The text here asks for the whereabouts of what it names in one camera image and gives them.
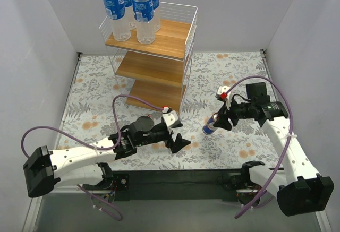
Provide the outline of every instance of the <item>floral pattern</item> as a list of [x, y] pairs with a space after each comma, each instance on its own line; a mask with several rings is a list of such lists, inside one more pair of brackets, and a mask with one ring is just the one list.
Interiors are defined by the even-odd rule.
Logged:
[[[183, 127], [175, 128], [191, 144], [176, 154], [171, 154], [164, 143], [139, 147], [137, 154], [110, 164], [113, 170], [160, 170], [160, 169], [217, 169], [240, 168], [250, 160], [261, 160], [273, 167], [277, 154], [269, 138], [253, 120], [241, 120], [232, 131], [218, 129], [213, 135], [204, 135], [202, 126], [219, 110], [222, 103], [215, 93], [220, 85], [233, 85], [249, 75], [267, 76], [260, 53], [228, 53], [193, 55], [190, 84], [181, 109]], [[247, 83], [258, 82], [257, 79]], [[112, 114], [112, 100], [122, 93], [129, 93], [134, 79], [115, 76], [107, 56], [81, 58], [75, 83], [67, 104], [63, 130], [86, 142], [96, 142], [117, 128]], [[245, 84], [241, 83], [234, 93], [246, 96]], [[267, 85], [274, 100], [273, 90]], [[120, 127], [134, 122], [139, 116], [150, 115], [155, 123], [161, 113], [129, 106], [124, 98], [115, 104]], [[79, 144], [62, 136], [59, 149]]]

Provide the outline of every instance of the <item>table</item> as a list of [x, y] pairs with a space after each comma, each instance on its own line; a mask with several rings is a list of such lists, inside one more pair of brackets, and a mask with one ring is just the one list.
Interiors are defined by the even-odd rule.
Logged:
[[[112, 170], [169, 170], [169, 169], [228, 169], [240, 168], [250, 160], [261, 160], [269, 167], [275, 166], [277, 154], [259, 125], [253, 120], [241, 120], [231, 132], [218, 129], [206, 136], [202, 125], [222, 103], [215, 98], [220, 85], [232, 85], [249, 75], [267, 76], [259, 52], [254, 53], [195, 53], [191, 77], [180, 113], [183, 127], [174, 129], [192, 143], [180, 152], [171, 154], [163, 143], [138, 148], [128, 158], [110, 163]], [[247, 83], [259, 80], [252, 79]], [[112, 114], [112, 99], [129, 93], [133, 79], [115, 77], [107, 56], [83, 56], [66, 105], [63, 130], [86, 142], [96, 142], [117, 129]], [[272, 100], [272, 88], [267, 85]], [[234, 93], [246, 96], [241, 83]], [[161, 113], [116, 103], [120, 127], [134, 122], [139, 116], [150, 115], [155, 123]], [[79, 144], [64, 136], [58, 149], [76, 147]]]

